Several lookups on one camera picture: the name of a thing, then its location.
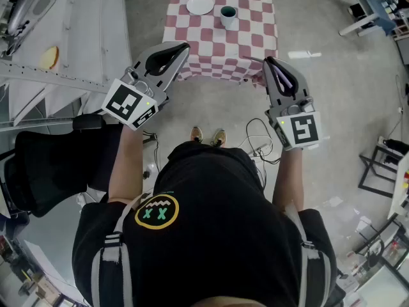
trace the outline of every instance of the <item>yellow circle logo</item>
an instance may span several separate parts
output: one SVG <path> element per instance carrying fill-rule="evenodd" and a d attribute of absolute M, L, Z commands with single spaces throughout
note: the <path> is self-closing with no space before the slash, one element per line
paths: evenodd
<path fill-rule="evenodd" d="M 178 214 L 178 201 L 168 194 L 160 194 L 144 202 L 136 212 L 135 221 L 145 228 L 160 230 L 172 224 Z"/>

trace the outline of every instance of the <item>black shorts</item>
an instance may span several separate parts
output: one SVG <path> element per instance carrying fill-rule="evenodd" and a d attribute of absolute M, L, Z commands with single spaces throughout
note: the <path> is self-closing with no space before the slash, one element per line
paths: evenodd
<path fill-rule="evenodd" d="M 187 141 L 178 145 L 168 156 L 169 162 L 164 169 L 159 173 L 157 183 L 160 182 L 162 175 L 169 170 L 169 168 L 180 161 L 199 154 L 212 154 L 220 155 L 221 157 L 230 157 L 236 162 L 239 162 L 249 173 L 251 178 L 255 181 L 259 187 L 261 193 L 263 193 L 263 186 L 261 185 L 260 178 L 256 163 L 240 148 L 218 148 L 215 146 L 205 145 L 197 141 Z"/>

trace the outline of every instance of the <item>gray floor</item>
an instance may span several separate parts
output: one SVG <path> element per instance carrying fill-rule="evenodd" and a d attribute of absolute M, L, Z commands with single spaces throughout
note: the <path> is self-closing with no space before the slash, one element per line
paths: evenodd
<path fill-rule="evenodd" d="M 381 226 L 390 200 L 357 188 L 363 172 L 358 154 L 372 151 L 379 135 L 387 136 L 400 115 L 398 84 L 406 72 L 392 39 L 383 32 L 359 38 L 356 33 L 341 37 L 338 31 L 350 25 L 347 7 L 355 0 L 273 0 L 278 29 L 279 57 L 297 67 L 307 78 L 316 108 L 321 111 L 326 139 L 319 148 L 304 150 L 305 205 L 321 211 L 328 232 L 341 259 L 362 242 L 356 232 L 362 216 Z M 146 46 L 162 40 L 169 0 L 127 0 L 128 30 L 133 57 Z M 320 52 L 311 59 L 288 58 L 289 51 Z M 266 121 L 268 107 L 264 90 L 249 84 L 194 78 L 175 83 L 172 101 L 147 124 L 158 133 L 162 167 L 166 157 L 189 137 L 198 125 L 210 139 L 218 127 L 228 133 L 228 146 L 245 138 L 245 125 L 253 117 Z M 403 140 L 408 141 L 408 117 L 403 117 Z M 265 135 L 257 123 L 251 134 Z M 401 139 L 398 125 L 392 138 Z M 268 142 L 254 140 L 255 145 Z M 146 165 L 153 162 L 154 146 L 144 151 Z M 273 159 L 281 153 L 274 136 Z M 271 199 L 278 166 L 267 168 L 265 195 Z M 145 181 L 151 189 L 154 178 Z M 377 179 L 369 178 L 369 183 Z"/>

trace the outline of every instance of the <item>checkered tablecloth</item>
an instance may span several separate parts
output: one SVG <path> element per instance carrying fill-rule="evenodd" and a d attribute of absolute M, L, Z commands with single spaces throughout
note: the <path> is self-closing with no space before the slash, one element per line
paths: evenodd
<path fill-rule="evenodd" d="M 263 85 L 261 63 L 243 58 L 277 57 L 277 28 L 272 0 L 213 0 L 210 13 L 191 15 L 188 0 L 171 0 L 167 9 L 163 41 L 190 44 L 190 55 L 178 75 L 210 76 L 240 82 L 252 79 Z M 232 6 L 237 17 L 226 30 L 220 21 L 220 9 Z"/>

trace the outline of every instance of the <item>backpack strap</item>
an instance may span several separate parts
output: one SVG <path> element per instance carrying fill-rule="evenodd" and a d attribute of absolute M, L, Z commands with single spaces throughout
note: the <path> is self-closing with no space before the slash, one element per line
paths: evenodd
<path fill-rule="evenodd" d="M 105 237 L 103 248 L 95 255 L 91 271 L 91 294 L 94 307 L 134 307 L 129 254 L 123 240 L 123 222 L 132 208 L 139 206 L 142 194 L 123 210 L 114 232 Z"/>
<path fill-rule="evenodd" d="M 305 307 L 307 300 L 307 266 L 308 259 L 320 259 L 320 254 L 322 255 L 323 264 L 325 268 L 325 286 L 323 291 L 323 299 L 321 302 L 321 307 L 325 305 L 328 300 L 330 281 L 331 281 L 331 264 L 328 256 L 322 251 L 318 251 L 311 241 L 307 240 L 307 235 L 305 234 L 304 227 L 302 226 L 300 216 L 295 208 L 294 203 L 291 203 L 286 207 L 286 215 L 290 218 L 301 235 L 301 284 L 300 284 L 300 298 L 298 300 L 298 307 Z"/>

